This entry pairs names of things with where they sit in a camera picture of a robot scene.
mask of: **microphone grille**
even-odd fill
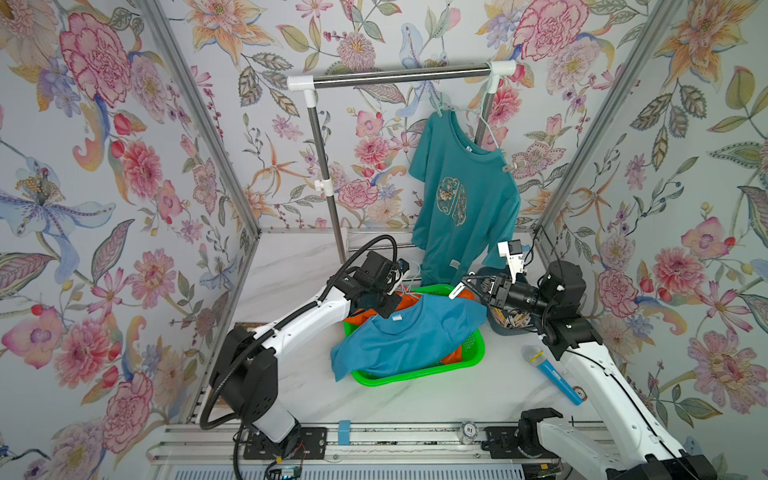
[[[535,345],[526,345],[523,349],[523,357],[533,366],[539,366],[547,359],[541,348]]]

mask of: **microphone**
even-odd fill
[[[523,349],[523,357],[525,360],[533,366],[537,366],[558,388],[565,394],[574,405],[581,405],[583,400],[576,394],[576,392],[568,385],[568,382],[563,380],[557,370],[554,369],[552,364],[547,360],[544,352],[533,345],[526,345]]]

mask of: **blue t-shirt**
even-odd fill
[[[486,247],[483,264],[504,267],[496,244],[512,239],[520,210],[505,165],[501,150],[482,150],[467,138],[455,112],[429,117],[409,169],[424,182],[413,228],[413,243],[426,251],[422,285],[457,284]]]
[[[385,377],[439,362],[484,323],[485,313],[472,300],[422,295],[389,318],[371,317],[331,349],[336,381],[353,370]]]

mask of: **blue plastic clip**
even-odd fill
[[[349,445],[349,426],[352,423],[349,420],[339,422],[339,445]]]

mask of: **green laundry basket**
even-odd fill
[[[430,295],[448,296],[453,287],[450,285],[431,285],[423,286],[421,288],[413,289],[413,293],[427,293]],[[352,332],[357,330],[357,325],[344,322],[344,333],[346,336],[352,335]],[[419,377],[427,375],[435,375],[437,373],[450,372],[451,370],[465,369],[469,366],[475,366],[480,363],[482,357],[485,355],[485,342],[480,335],[480,330],[475,330],[472,335],[464,340],[462,343],[462,361],[459,363],[452,363],[450,365],[443,365],[437,362],[433,366],[428,366],[415,372],[400,373],[398,375],[386,376],[379,378],[371,375],[370,373],[356,370],[352,372],[352,377],[357,380],[360,385],[364,386],[382,386],[392,382],[403,382],[405,380],[413,380]]]

